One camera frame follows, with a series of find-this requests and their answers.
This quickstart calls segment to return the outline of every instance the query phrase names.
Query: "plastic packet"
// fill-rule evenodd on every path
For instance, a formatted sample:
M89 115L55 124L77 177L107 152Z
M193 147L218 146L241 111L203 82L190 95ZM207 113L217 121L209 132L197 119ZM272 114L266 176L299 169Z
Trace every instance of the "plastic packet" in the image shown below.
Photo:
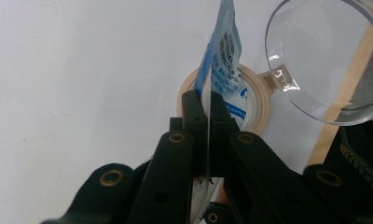
M239 59L242 44L235 23L232 0L222 0L216 26L204 53L194 89L200 94L206 114L210 114L210 92L220 93L230 115L243 130L246 116L247 85L242 79Z

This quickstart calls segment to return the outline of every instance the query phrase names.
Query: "transparent circular container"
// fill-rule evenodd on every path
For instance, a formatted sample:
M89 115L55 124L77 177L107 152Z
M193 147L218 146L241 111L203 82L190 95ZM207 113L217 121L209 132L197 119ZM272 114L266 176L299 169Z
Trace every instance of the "transparent circular container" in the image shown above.
M309 116L337 125L373 118L373 0L283 1L266 52L277 88Z

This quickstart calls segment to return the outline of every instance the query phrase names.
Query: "beige strip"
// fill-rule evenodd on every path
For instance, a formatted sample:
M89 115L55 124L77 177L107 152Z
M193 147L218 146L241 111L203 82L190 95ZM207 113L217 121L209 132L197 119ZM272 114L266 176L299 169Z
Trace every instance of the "beige strip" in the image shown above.
M341 109L346 106L346 103L352 99L355 88L364 73L366 66L373 52L373 26L369 24L361 38L361 42L352 58L352 63L344 78L341 87L338 89L338 94L332 104L332 108L328 110L325 120L335 121L340 114ZM321 164L324 162L335 135L338 131L338 126L325 124L315 147L311 153L308 165Z

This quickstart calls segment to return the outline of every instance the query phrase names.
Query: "white table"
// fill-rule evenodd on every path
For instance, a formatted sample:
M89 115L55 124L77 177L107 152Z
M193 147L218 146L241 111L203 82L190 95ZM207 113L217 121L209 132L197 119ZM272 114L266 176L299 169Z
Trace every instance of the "white table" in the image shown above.
M268 70L281 0L236 1L241 63ZM175 117L219 1L0 1L0 224L59 217L98 167L136 167ZM280 93L261 135L297 172L323 124Z

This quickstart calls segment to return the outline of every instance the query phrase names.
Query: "transparent lid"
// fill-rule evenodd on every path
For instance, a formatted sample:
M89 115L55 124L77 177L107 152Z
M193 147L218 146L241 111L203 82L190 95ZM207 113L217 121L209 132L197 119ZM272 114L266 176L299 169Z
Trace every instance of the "transparent lid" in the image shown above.
M283 76L280 89L287 98L309 116L337 125L373 118L369 6L293 0L272 14L266 33L269 67Z

